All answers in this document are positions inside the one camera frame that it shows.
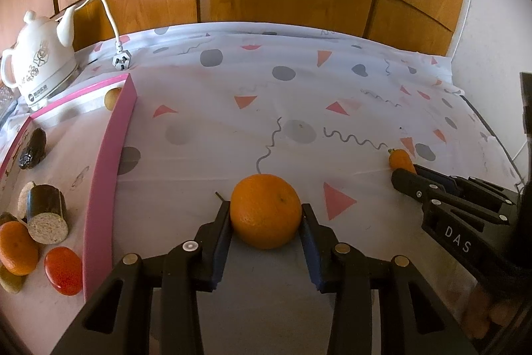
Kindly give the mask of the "person's right hand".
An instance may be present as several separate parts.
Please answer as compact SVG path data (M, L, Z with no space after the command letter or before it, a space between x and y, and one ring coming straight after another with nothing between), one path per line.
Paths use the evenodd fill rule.
M512 329L512 322L522 304L523 300L519 298L499 300L477 283L469 295L461 319L461 328L470 340L483 339L491 326Z

